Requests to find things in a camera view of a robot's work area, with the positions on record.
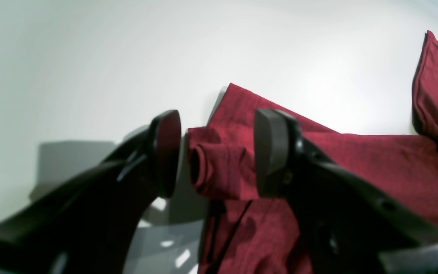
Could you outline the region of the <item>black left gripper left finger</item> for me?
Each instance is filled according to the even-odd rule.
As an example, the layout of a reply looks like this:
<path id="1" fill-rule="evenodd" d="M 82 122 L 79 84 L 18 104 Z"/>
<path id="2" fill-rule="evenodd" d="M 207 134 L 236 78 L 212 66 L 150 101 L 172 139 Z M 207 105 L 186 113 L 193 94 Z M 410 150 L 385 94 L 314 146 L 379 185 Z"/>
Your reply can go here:
<path id="1" fill-rule="evenodd" d="M 0 222 L 0 269 L 120 274 L 145 210 L 175 189 L 179 111 L 156 116 L 101 163 Z"/>

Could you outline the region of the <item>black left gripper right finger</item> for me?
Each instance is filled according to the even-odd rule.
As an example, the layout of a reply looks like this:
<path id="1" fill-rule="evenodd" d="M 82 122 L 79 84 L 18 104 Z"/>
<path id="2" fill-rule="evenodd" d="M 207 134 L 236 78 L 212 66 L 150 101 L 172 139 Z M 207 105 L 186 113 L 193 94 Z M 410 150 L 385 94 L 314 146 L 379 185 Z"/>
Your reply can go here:
<path id="1" fill-rule="evenodd" d="M 304 137 L 284 111 L 254 115 L 257 190 L 284 198 L 315 274 L 438 274 L 438 227 Z"/>

